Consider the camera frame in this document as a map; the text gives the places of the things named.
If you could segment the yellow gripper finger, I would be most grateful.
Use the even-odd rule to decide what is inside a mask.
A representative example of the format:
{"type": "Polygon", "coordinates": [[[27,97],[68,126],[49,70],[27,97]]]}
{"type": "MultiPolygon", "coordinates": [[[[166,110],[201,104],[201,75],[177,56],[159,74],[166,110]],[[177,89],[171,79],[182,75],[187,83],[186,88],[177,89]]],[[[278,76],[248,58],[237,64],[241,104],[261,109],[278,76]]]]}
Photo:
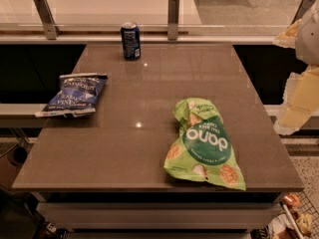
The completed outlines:
{"type": "Polygon", "coordinates": [[[301,19],[298,19],[297,21],[293,22],[284,32],[280,33],[278,36],[274,38],[273,44],[281,48],[294,49],[297,31],[301,22],[301,19]]]}
{"type": "Polygon", "coordinates": [[[302,74],[291,73],[287,79],[274,129],[281,135],[290,135],[304,126],[318,110],[319,67],[308,66],[302,74]]]}

